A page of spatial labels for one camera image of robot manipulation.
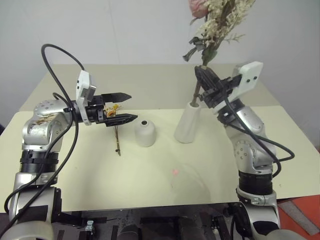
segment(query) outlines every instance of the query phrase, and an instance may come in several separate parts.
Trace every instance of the pink flower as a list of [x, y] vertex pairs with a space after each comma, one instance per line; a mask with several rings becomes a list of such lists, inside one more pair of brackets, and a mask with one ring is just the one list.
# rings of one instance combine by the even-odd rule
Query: pink flower
[[201, 19], [208, 14], [208, 7], [205, 6], [207, 0], [188, 0], [192, 16]]

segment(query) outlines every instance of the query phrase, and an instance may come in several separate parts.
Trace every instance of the black cable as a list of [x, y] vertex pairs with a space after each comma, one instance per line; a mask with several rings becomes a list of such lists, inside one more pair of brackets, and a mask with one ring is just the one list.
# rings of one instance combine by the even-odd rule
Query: black cable
[[235, 216], [232, 217], [230, 226], [230, 239], [234, 240], [234, 229], [235, 229]]
[[[58, 87], [60, 88], [60, 90], [62, 91], [64, 97], [66, 99], [64, 99], [62, 97], [62, 100], [65, 101], [65, 103], [68, 103], [67, 106], [70, 110], [70, 122], [69, 122], [69, 125], [68, 127], [72, 126], [73, 122], [75, 124], [75, 133], [74, 133], [74, 139], [73, 139], [73, 142], [72, 142], [72, 145], [70, 147], [70, 150], [67, 154], [67, 156], [65, 157], [65, 159], [63, 160], [63, 162], [61, 163], [61, 165], [59, 166], [59, 168], [54, 172], [54, 174], [50, 177], [50, 179], [41, 187], [41, 189], [25, 204], [25, 206], [23, 208], [21, 208], [19, 210], [19, 212], [13, 217], [13, 219], [7, 224], [7, 226], [4, 228], [4, 230], [1, 232], [0, 234], [0, 238], [5, 234], [5, 232], [11, 228], [13, 226], [13, 224], [25, 213], [25, 211], [28, 209], [28, 207], [37, 199], [37, 197], [47, 188], [51, 185], [51, 183], [54, 181], [54, 179], [56, 178], [56, 176], [59, 174], [59, 172], [62, 170], [62, 168], [65, 166], [65, 164], [67, 163], [68, 159], [70, 158], [75, 146], [76, 146], [76, 143], [77, 143], [77, 139], [78, 139], [78, 134], [79, 134], [79, 122], [78, 122], [78, 119], [77, 119], [77, 116], [76, 116], [76, 113], [74, 111], [74, 108], [73, 108], [73, 104], [72, 104], [72, 101], [68, 95], [68, 93], [66, 92], [66, 90], [64, 89], [64, 87], [62, 86], [62, 84], [60, 83], [60, 81], [58, 80], [57, 76], [55, 75], [54, 71], [52, 70], [50, 64], [48, 63], [48, 60], [47, 60], [47, 57], [46, 57], [46, 53], [45, 53], [45, 49], [47, 47], [51, 47], [51, 48], [55, 48], [55, 49], [58, 49], [60, 51], [62, 51], [63, 53], [67, 54], [69, 57], [71, 57], [73, 60], [75, 60], [79, 66], [81, 67], [82, 70], [85, 70], [85, 68], [83, 67], [83, 65], [73, 56], [71, 55], [69, 52], [67, 52], [66, 50], [56, 46], [56, 45], [53, 45], [53, 44], [44, 44], [42, 47], [41, 47], [41, 55], [42, 55], [42, 58], [43, 58], [43, 61], [44, 61], [44, 64], [45, 66], [47, 67], [48, 71], [50, 72], [51, 76], [53, 77], [54, 81], [56, 82], [56, 84], [58, 85]], [[58, 96], [60, 96], [59, 94], [57, 93], [54, 93], [53, 96], [55, 98], [57, 98]]]
[[[52, 95], [54, 96], [55, 99], [61, 99], [65, 104], [66, 106], [68, 106], [68, 102], [66, 101], [66, 99], [64, 99], [61, 95], [59, 95], [58, 93], [54, 92], [52, 93]], [[48, 149], [45, 151], [45, 154], [44, 154], [44, 159], [46, 159], [48, 157], [48, 154], [50, 153], [51, 149], [55, 146], [55, 144], [66, 134], [66, 132], [69, 131], [69, 129], [71, 128], [72, 126], [72, 121], [69, 122], [67, 128], [50, 144], [50, 146], [48, 147]], [[26, 184], [23, 184], [22, 186], [20, 186], [19, 188], [17, 188], [16, 190], [14, 190], [12, 193], [10, 193], [8, 195], [8, 197], [5, 199], [4, 201], [4, 211], [9, 214], [9, 208], [8, 208], [8, 205], [9, 205], [9, 201], [10, 199], [17, 193], [21, 192], [22, 190], [26, 189], [27, 187], [29, 187], [31, 184], [33, 184], [35, 181], [38, 180], [38, 178], [41, 176], [41, 174], [43, 173], [43, 170], [44, 170], [44, 167], [45, 167], [45, 164], [42, 163], [41, 164], [41, 167], [40, 167], [40, 170], [37, 172], [36, 176], [34, 179], [32, 179], [30, 182], [26, 183]]]
[[242, 119], [239, 117], [239, 115], [236, 113], [236, 111], [232, 107], [231, 103], [229, 102], [228, 94], [227, 94], [227, 91], [226, 91], [225, 87], [222, 85], [222, 83], [220, 81], [219, 81], [219, 83], [220, 83], [221, 88], [222, 88], [222, 94], [223, 94], [223, 98], [224, 98], [225, 104], [229, 108], [229, 110], [232, 112], [232, 114], [234, 115], [235, 119], [244, 128], [244, 130], [246, 131], [246, 134], [248, 134], [267, 154], [269, 154], [270, 157], [273, 159], [273, 161], [276, 163], [277, 170], [272, 175], [272, 177], [275, 178], [281, 172], [281, 163], [280, 163], [279, 159], [276, 157], [276, 155], [274, 155], [274, 153], [272, 151], [270, 151], [269, 148], [267, 148], [267, 146], [262, 141], [259, 140], [259, 138], [256, 137], [256, 135], [242, 121]]
[[[246, 132], [245, 130], [243, 130], [242, 128], [237, 127], [237, 126], [235, 126], [235, 125], [233, 125], [233, 124], [231, 124], [231, 123], [226, 123], [226, 125], [234, 128], [234, 129], [236, 129], [236, 130], [238, 130], [238, 131], [240, 131], [240, 132], [242, 132], [242, 133], [244, 133], [244, 134], [247, 134], [247, 132]], [[262, 141], [264, 141], [264, 142], [267, 142], [267, 143], [269, 143], [269, 144], [275, 145], [275, 146], [277, 146], [278, 148], [280, 148], [280, 149], [284, 150], [285, 152], [287, 152], [288, 154], [290, 154], [290, 156], [288, 156], [288, 157], [279, 159], [279, 162], [288, 161], [288, 160], [291, 160], [291, 159], [293, 159], [293, 158], [295, 157], [294, 152], [291, 151], [289, 148], [283, 146], [282, 144], [280, 144], [280, 143], [278, 143], [278, 142], [276, 142], [276, 141], [272, 141], [272, 140], [270, 140], [270, 139], [268, 139], [268, 138], [265, 138], [265, 137], [263, 137], [263, 136], [259, 136], [259, 135], [255, 135], [255, 136], [256, 136], [258, 139], [260, 139], [260, 140], [262, 140]]]

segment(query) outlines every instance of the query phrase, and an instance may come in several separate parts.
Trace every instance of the tall white vase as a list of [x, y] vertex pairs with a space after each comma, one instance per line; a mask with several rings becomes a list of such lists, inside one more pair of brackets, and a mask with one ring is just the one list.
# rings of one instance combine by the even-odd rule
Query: tall white vase
[[189, 144], [194, 141], [201, 110], [199, 105], [198, 107], [193, 107], [190, 103], [188, 102], [186, 105], [174, 132], [174, 138], [183, 144]]

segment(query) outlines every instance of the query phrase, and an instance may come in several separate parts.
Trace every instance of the red surface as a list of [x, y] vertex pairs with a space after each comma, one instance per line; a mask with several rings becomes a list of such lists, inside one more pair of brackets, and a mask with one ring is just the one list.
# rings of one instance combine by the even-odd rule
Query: red surface
[[[299, 197], [292, 200], [303, 214], [320, 228], [320, 195]], [[320, 233], [310, 236], [300, 225], [279, 207], [282, 229], [292, 230], [308, 240], [320, 240]]]

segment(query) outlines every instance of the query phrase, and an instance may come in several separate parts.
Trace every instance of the white wall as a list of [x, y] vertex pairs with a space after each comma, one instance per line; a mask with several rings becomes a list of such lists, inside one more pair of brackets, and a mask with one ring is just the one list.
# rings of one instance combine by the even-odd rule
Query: white wall
[[[0, 123], [13, 114], [46, 72], [44, 43], [59, 45], [84, 64], [183, 64], [201, 21], [187, 0], [1, 0]], [[223, 44], [215, 63], [264, 62], [264, 84], [309, 139], [320, 137], [320, 1], [257, 0]], [[53, 63], [71, 63], [50, 50]], [[191, 63], [200, 63], [195, 55]]]

